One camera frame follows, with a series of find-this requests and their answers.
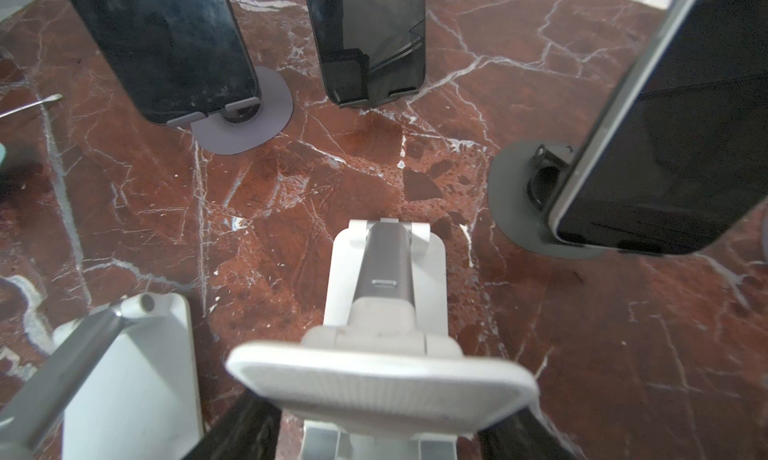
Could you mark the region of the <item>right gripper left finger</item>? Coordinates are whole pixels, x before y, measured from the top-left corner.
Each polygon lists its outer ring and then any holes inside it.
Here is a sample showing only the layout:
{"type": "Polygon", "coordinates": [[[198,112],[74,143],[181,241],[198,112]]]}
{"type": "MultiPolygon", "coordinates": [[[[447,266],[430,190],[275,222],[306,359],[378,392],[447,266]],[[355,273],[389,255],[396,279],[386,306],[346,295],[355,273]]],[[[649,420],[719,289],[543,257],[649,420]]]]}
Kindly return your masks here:
{"type": "Polygon", "coordinates": [[[184,460],[272,460],[276,456],[282,410],[245,390],[184,460]]]}

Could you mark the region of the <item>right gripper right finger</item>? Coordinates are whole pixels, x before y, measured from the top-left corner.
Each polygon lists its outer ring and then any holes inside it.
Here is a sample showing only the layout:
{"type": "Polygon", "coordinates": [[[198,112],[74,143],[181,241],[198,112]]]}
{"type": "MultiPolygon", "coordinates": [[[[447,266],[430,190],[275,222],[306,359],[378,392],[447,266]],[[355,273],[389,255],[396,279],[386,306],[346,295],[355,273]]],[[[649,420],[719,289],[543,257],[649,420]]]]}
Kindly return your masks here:
{"type": "Polygon", "coordinates": [[[483,460],[574,460],[576,456],[539,421],[530,408],[478,434],[483,460]]]}

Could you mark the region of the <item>black phone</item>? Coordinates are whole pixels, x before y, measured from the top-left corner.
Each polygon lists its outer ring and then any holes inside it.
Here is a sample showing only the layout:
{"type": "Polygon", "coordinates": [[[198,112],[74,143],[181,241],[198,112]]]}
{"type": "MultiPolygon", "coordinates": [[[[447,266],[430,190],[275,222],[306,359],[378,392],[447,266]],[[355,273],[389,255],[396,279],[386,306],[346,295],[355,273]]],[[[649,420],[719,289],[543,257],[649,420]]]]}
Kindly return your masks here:
{"type": "Polygon", "coordinates": [[[673,0],[546,209],[564,243],[681,256],[767,197],[767,0],[673,0]]]}
{"type": "Polygon", "coordinates": [[[306,0],[325,92],[341,108],[415,95],[426,77],[426,0],[306,0]]]}
{"type": "Polygon", "coordinates": [[[69,0],[149,122],[218,113],[258,80],[229,0],[69,0]]]}

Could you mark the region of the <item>white phone stand front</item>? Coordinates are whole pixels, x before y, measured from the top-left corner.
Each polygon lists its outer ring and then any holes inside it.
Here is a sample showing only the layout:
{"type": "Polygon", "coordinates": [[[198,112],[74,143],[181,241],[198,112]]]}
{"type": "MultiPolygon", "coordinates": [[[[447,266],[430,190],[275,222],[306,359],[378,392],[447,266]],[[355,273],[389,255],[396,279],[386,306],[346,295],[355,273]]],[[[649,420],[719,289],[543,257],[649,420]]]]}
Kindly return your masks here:
{"type": "Polygon", "coordinates": [[[58,327],[1,412],[1,456],[31,459],[57,422],[64,459],[182,459],[203,437],[185,297],[145,293],[58,327]]]}

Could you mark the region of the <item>dark grey round stand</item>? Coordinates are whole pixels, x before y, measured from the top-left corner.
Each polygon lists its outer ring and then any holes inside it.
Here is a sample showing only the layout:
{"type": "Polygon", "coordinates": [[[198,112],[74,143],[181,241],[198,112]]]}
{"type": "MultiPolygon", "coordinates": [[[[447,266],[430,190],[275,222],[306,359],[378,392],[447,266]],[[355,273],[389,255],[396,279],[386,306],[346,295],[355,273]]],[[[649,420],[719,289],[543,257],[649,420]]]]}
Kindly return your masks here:
{"type": "Polygon", "coordinates": [[[487,186],[490,213],[499,230],[519,247],[569,260],[601,254],[594,247],[557,240],[547,225],[544,207],[573,158],[568,145],[528,140],[504,147],[492,160],[487,186]]]}

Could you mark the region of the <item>white phone stand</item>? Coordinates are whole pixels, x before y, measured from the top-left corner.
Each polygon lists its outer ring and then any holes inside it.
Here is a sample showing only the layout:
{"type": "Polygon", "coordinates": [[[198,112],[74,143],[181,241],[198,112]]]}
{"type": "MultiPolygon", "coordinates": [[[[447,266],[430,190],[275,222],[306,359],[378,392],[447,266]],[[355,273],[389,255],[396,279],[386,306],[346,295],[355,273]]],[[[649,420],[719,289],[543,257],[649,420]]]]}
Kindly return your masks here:
{"type": "Polygon", "coordinates": [[[449,335],[446,252],[426,223],[353,220],[334,240],[324,319],[297,343],[251,341],[227,371],[304,423],[304,459],[453,459],[536,410],[534,375],[449,335]]]}
{"type": "Polygon", "coordinates": [[[58,327],[1,412],[1,456],[31,459],[57,422],[64,459],[182,459],[203,437],[185,297],[145,293],[58,327]]]}

